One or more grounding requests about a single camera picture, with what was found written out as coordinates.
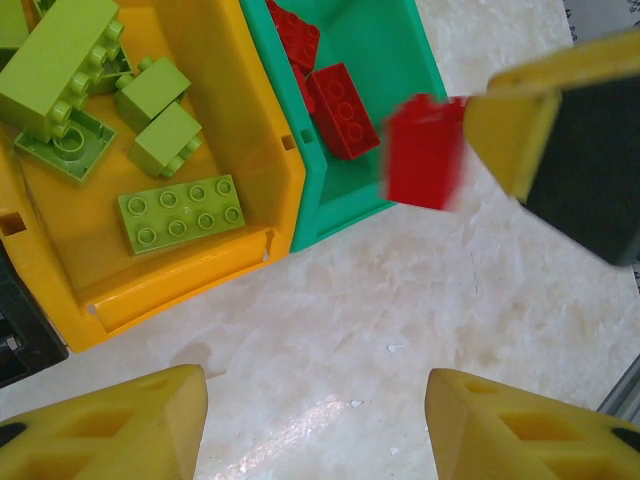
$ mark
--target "green lego brick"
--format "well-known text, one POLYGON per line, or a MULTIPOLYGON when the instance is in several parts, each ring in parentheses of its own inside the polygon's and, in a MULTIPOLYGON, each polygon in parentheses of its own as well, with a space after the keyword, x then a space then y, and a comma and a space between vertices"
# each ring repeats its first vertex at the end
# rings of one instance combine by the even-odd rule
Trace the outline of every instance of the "green lego brick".
POLYGON ((169 178, 195 152, 202 126, 178 103, 172 103, 138 135, 129 159, 151 177, 169 178))
POLYGON ((180 102, 191 82, 165 57, 156 62, 147 57, 138 68, 141 73, 137 77, 123 75, 118 79, 115 99, 120 117, 140 133, 168 105, 180 102))
POLYGON ((231 175, 120 195, 134 254, 244 226, 231 175))
MULTIPOLYGON (((56 0, 33 0, 33 5, 38 12, 40 18, 44 17, 45 14, 51 9, 51 6, 56 2, 56 0)), ((89 85, 89 90, 87 93, 89 96, 93 95, 104 95, 106 93, 114 93, 117 92, 118 89, 116 87, 116 82, 123 75, 133 75, 133 67, 131 63, 129 63, 129 58, 125 53, 123 48, 118 50, 118 54, 116 58, 113 60, 107 59, 104 62, 104 75, 102 80, 100 80, 97 84, 92 83, 89 85)))
POLYGON ((69 120, 71 126, 63 138, 45 143, 23 132, 14 144, 82 186, 113 143, 116 131, 80 110, 74 110, 69 120))
POLYGON ((112 0, 57 0, 0 72, 0 120, 48 142, 114 59, 124 29, 112 0))
POLYGON ((0 70, 29 36, 20 0, 0 0, 0 70))

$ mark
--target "teal plastic bin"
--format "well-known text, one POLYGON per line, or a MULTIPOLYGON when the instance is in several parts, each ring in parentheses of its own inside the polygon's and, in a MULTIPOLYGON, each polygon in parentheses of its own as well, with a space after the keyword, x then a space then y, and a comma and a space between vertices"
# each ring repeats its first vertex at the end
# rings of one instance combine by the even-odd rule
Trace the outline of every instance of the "teal plastic bin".
POLYGON ((347 65, 382 140, 356 160, 340 160, 307 112, 265 0, 240 3, 307 169, 291 247, 298 252, 393 205, 381 196, 385 119, 415 93, 445 99, 446 92, 413 0, 277 1, 320 29, 316 70, 347 65))

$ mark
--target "red lego brick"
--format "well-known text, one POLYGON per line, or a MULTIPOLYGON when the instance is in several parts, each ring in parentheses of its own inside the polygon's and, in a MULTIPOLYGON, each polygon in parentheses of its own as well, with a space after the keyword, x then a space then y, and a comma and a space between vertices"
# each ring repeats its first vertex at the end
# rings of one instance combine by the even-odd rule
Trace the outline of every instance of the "red lego brick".
POLYGON ((296 64, 291 66, 293 68, 293 74, 296 76, 296 81, 298 82, 298 87, 300 88, 300 93, 302 94, 302 99, 304 100, 304 104, 307 106, 307 110, 310 114, 314 114, 316 111, 316 102, 313 100, 313 97, 309 93, 309 89, 307 88, 306 78, 300 67, 296 64))
POLYGON ((380 145, 344 63, 313 72, 307 88, 316 102, 313 120, 335 156, 353 160, 380 145))
POLYGON ((388 121, 387 198, 444 210, 461 181, 466 98, 419 94, 388 121))
POLYGON ((267 0, 267 7, 289 62, 300 66, 302 73, 308 75, 316 65, 320 30, 300 20, 295 13, 281 8, 273 0, 267 0))

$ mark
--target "marble countertop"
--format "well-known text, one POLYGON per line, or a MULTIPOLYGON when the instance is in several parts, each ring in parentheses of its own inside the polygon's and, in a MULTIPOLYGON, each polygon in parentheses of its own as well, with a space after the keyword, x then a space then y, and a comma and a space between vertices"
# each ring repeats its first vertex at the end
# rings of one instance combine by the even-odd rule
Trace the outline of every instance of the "marble countertop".
MULTIPOLYGON (((418 4, 453 95, 571 42, 560 0, 418 4)), ((456 213, 387 210, 0 390, 0 418, 199 363, 197 479, 435 479, 423 410, 434 367, 597 407, 638 354, 631 271, 468 163, 456 213)))

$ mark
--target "yellow plastic bin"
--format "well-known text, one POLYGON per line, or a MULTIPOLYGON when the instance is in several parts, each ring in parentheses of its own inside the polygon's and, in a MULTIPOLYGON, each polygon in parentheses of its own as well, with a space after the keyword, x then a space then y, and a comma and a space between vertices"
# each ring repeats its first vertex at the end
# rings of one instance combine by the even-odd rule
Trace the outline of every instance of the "yellow plastic bin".
POLYGON ((0 237, 16 272, 79 352, 176 303, 288 254, 305 170, 237 1, 120 0, 134 65, 168 56, 191 80, 183 102, 205 144, 171 180, 128 158, 134 132, 111 95, 88 112, 118 131, 84 188, 13 149, 1 132, 0 237), (119 223, 123 193, 233 175, 246 226, 133 256, 119 223))

